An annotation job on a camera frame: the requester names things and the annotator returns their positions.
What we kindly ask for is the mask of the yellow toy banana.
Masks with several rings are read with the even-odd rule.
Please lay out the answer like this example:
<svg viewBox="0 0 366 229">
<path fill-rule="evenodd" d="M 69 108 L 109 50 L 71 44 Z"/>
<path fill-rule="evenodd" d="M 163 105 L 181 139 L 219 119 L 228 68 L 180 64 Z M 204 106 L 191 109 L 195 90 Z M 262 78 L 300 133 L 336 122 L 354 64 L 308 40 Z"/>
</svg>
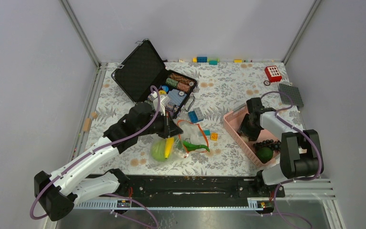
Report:
<svg viewBox="0 0 366 229">
<path fill-rule="evenodd" d="M 164 148 L 164 158 L 165 159 L 169 158 L 173 145 L 174 145 L 174 138 L 173 137 L 167 138 L 166 142 L 165 142 L 165 148 Z"/>
</svg>

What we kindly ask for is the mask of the green toy chili pepper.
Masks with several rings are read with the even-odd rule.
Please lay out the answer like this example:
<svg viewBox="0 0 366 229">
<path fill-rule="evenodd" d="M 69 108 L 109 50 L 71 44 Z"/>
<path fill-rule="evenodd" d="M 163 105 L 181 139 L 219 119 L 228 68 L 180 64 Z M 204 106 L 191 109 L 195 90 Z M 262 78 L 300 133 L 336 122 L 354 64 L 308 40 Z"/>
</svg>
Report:
<svg viewBox="0 0 366 229">
<path fill-rule="evenodd" d="M 196 151 L 196 150 L 200 150 L 200 149 L 202 149 L 205 152 L 210 152 L 209 147 L 206 145 L 202 145 L 202 144 L 196 145 L 196 144 L 189 143 L 187 141 L 183 141 L 183 146 L 187 152 L 192 152 L 192 151 Z"/>
</svg>

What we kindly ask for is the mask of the clear zip bag orange zipper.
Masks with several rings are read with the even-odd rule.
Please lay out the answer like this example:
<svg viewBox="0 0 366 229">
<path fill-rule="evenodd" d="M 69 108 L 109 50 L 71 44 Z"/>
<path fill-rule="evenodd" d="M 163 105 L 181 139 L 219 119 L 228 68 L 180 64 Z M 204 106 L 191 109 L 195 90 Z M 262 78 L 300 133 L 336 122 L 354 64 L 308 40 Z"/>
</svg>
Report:
<svg viewBox="0 0 366 229">
<path fill-rule="evenodd" d="M 183 133 L 181 135 L 177 135 L 174 137 L 172 155 L 169 157 L 168 160 L 166 160 L 164 162 L 158 162 L 153 159 L 153 157 L 151 156 L 151 153 L 150 153 L 151 158 L 155 162 L 166 163 L 166 162 L 172 162 L 172 161 L 175 161 L 178 159 L 186 159 L 190 155 L 190 153 L 209 153 L 209 152 L 203 151 L 202 149 L 192 151 L 192 152 L 187 152 L 183 146 L 183 141 L 187 141 L 192 144 L 196 144 L 196 145 L 202 144 L 202 145 L 206 145 L 209 147 L 208 138 L 204 134 L 203 129 L 201 128 L 201 126 L 199 124 L 194 124 L 194 123 L 191 123 L 186 120 L 178 120 L 177 125 L 183 130 Z M 157 138 L 153 142 L 153 144 L 159 140 L 166 140 L 166 139 Z"/>
</svg>

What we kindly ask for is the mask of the green toy cabbage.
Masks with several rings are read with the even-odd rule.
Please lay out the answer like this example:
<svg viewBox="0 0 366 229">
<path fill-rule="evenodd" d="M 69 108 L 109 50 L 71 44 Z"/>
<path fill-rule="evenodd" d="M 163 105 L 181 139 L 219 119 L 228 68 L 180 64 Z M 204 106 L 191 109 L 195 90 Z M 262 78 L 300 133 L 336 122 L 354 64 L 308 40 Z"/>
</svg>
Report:
<svg viewBox="0 0 366 229">
<path fill-rule="evenodd" d="M 151 147 L 151 150 L 150 150 L 151 156 L 153 157 L 154 160 L 156 160 L 158 162 L 164 162 L 169 159 L 169 158 L 168 159 L 164 158 L 165 142 L 166 142 L 166 140 L 159 140 L 159 141 L 155 142 Z"/>
</svg>

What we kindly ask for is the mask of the dark toy grape bunch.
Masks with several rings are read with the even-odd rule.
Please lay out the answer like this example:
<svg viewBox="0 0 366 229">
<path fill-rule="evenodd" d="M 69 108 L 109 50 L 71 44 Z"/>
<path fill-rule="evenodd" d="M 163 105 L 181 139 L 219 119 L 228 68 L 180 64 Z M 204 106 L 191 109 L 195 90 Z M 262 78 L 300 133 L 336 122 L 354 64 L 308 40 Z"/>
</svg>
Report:
<svg viewBox="0 0 366 229">
<path fill-rule="evenodd" d="M 262 148 L 268 148 L 272 151 L 280 151 L 281 141 L 273 140 L 273 139 L 267 139 L 267 140 L 263 140 L 262 142 L 254 143 L 253 147 L 255 148 L 256 151 L 259 151 Z"/>
</svg>

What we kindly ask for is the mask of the dark green toy avocado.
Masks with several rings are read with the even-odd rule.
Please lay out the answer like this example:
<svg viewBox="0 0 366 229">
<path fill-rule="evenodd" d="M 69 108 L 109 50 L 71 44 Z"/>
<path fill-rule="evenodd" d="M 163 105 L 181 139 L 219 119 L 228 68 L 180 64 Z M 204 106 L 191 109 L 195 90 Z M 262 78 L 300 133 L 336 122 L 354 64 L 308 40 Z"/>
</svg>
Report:
<svg viewBox="0 0 366 229">
<path fill-rule="evenodd" d="M 256 151 L 256 156 L 263 164 L 269 162 L 273 158 L 273 155 L 274 151 L 268 147 L 262 147 Z"/>
</svg>

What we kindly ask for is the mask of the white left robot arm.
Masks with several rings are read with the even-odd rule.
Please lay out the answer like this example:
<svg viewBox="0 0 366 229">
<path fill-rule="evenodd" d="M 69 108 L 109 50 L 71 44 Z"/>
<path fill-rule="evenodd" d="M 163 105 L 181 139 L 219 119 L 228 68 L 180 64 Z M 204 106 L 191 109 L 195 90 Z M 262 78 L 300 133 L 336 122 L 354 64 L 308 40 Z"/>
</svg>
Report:
<svg viewBox="0 0 366 229">
<path fill-rule="evenodd" d="M 148 103 L 137 103 L 84 153 L 51 173 L 41 171 L 34 176 L 36 199 L 30 217 L 58 221 L 86 200 L 110 193 L 125 195 L 129 184 L 119 169 L 111 169 L 97 178 L 86 178 L 99 165 L 136 144 L 140 136 L 157 134 L 167 139 L 182 133 L 168 114 L 153 110 Z"/>
</svg>

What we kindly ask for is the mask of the pink plastic basket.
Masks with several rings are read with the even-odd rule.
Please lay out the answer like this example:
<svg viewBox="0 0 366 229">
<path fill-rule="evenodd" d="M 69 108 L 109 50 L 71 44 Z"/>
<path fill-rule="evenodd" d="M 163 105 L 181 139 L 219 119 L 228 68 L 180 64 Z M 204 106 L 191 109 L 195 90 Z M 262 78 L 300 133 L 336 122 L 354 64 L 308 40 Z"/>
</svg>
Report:
<svg viewBox="0 0 366 229">
<path fill-rule="evenodd" d="M 224 115 L 223 126 L 253 164 L 263 167 L 277 164 L 276 158 L 280 154 L 277 149 L 262 152 L 268 141 L 281 141 L 283 133 L 295 131 L 292 125 L 286 125 L 278 118 L 273 108 L 243 105 Z"/>
</svg>

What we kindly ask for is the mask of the grey toy brick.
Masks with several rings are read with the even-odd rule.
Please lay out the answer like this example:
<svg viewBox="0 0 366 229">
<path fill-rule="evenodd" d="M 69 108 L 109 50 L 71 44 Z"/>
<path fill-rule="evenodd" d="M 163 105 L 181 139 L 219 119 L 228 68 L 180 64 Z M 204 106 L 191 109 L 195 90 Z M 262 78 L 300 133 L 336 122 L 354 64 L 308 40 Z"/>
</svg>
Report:
<svg viewBox="0 0 366 229">
<path fill-rule="evenodd" d="M 204 120 L 204 115 L 199 107 L 193 109 L 195 114 L 195 122 L 200 122 Z"/>
</svg>

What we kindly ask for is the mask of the yellow toy brick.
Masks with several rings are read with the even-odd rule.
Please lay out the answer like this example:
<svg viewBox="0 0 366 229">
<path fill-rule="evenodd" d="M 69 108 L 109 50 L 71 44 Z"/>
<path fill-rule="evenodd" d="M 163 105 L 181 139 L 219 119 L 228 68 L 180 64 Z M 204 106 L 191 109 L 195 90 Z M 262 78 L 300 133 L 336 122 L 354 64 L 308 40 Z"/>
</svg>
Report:
<svg viewBox="0 0 366 229">
<path fill-rule="evenodd" d="M 218 134 L 217 133 L 211 133 L 210 140 L 217 141 L 218 140 Z"/>
</svg>

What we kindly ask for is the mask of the grey studded baseplate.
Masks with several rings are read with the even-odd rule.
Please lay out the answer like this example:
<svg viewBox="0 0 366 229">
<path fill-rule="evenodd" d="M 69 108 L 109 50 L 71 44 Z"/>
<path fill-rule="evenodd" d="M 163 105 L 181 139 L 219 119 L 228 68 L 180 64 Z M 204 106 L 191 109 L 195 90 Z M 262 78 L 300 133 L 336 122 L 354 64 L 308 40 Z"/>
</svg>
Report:
<svg viewBox="0 0 366 229">
<path fill-rule="evenodd" d="M 298 108 L 304 107 L 304 101 L 301 97 L 300 91 L 297 87 L 280 83 L 278 85 L 278 91 L 283 104 L 297 106 Z"/>
</svg>

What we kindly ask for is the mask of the red toy block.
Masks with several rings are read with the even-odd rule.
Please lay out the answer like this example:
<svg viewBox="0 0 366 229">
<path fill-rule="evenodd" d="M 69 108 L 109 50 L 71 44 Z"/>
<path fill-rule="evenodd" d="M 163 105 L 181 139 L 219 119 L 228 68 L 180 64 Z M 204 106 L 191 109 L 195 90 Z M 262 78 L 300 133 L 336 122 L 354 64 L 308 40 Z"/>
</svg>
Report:
<svg viewBox="0 0 366 229">
<path fill-rule="evenodd" d="M 264 72 L 267 76 L 268 81 L 271 83 L 280 82 L 283 78 L 276 65 L 265 67 Z"/>
</svg>

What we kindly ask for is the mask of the black poker chip case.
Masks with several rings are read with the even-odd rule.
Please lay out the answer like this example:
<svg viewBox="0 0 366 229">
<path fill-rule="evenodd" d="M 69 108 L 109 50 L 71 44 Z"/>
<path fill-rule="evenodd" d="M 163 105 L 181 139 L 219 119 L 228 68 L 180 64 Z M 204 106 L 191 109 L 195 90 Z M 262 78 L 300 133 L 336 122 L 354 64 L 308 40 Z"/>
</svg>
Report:
<svg viewBox="0 0 366 229">
<path fill-rule="evenodd" d="M 177 118 L 197 87 L 197 80 L 169 70 L 149 39 L 139 41 L 137 44 L 132 53 L 116 66 L 111 74 L 112 79 L 136 103 L 147 100 L 151 86 L 156 86 L 159 90 L 167 87 L 167 94 L 172 89 L 184 91 L 187 97 L 181 106 L 172 102 L 166 106 L 171 116 Z"/>
</svg>

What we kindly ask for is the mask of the wooden block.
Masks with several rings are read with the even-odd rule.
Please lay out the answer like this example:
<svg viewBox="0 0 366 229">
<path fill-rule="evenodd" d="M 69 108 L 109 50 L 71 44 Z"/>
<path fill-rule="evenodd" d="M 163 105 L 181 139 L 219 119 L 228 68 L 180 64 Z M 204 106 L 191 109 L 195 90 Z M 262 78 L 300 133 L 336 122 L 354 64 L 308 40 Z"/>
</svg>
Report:
<svg viewBox="0 0 366 229">
<path fill-rule="evenodd" d="M 91 127 L 91 124 L 92 124 L 92 119 L 91 118 L 86 118 L 84 120 L 84 123 L 83 123 L 83 126 L 82 126 L 82 131 L 83 132 L 89 132 L 90 130 L 90 127 Z"/>
</svg>

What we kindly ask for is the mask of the blue brick at wall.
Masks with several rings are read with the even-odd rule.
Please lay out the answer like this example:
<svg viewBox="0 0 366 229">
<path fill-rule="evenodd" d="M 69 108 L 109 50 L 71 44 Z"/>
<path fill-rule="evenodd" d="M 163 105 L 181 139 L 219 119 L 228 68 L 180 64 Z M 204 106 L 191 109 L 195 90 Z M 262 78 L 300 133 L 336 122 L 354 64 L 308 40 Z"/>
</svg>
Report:
<svg viewBox="0 0 366 229">
<path fill-rule="evenodd" d="M 208 62 L 208 58 L 205 56 L 197 56 L 196 62 Z"/>
</svg>

